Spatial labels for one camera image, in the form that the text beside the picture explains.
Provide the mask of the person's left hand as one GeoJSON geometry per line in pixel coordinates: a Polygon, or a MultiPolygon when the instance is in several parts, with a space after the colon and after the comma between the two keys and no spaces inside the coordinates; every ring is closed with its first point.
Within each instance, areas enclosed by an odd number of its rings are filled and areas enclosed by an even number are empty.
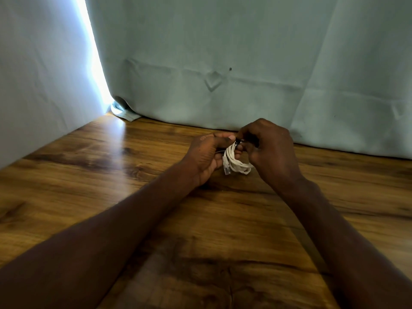
{"type": "Polygon", "coordinates": [[[206,183],[212,173],[222,167],[226,148],[209,148],[201,143],[201,136],[194,138],[181,162],[183,173],[191,179],[193,187],[206,183]]]}

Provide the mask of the person's right hand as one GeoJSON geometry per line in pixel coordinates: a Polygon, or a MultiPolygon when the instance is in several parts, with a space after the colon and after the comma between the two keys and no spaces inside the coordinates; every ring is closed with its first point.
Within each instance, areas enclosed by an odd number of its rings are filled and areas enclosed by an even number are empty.
{"type": "Polygon", "coordinates": [[[260,118],[260,153],[253,164],[259,176],[277,193],[293,189],[304,179],[296,158],[289,131],[269,120],[260,118]]]}

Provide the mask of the person's left forearm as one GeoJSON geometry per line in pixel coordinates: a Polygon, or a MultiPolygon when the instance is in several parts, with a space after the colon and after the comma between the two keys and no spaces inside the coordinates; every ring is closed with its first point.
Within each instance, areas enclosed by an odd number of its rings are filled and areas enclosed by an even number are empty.
{"type": "Polygon", "coordinates": [[[211,170],[183,160],[115,206],[0,269],[0,309],[94,309],[137,246],[211,170]]]}

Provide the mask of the person's right forearm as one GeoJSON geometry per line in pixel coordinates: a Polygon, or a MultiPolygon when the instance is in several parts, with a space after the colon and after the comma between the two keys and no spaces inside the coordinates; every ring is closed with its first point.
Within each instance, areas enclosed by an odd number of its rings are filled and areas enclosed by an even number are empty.
{"type": "Polygon", "coordinates": [[[362,236],[304,177],[273,186],[290,207],[353,309],[412,309],[412,280],[362,236]]]}

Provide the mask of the light green curtain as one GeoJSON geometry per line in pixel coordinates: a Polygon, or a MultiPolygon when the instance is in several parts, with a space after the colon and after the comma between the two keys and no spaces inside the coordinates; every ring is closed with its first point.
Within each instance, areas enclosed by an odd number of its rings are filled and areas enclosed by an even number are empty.
{"type": "Polygon", "coordinates": [[[85,0],[136,114],[412,159],[412,0],[85,0]]]}
{"type": "Polygon", "coordinates": [[[0,0],[0,169],[112,101],[85,0],[0,0]]]}

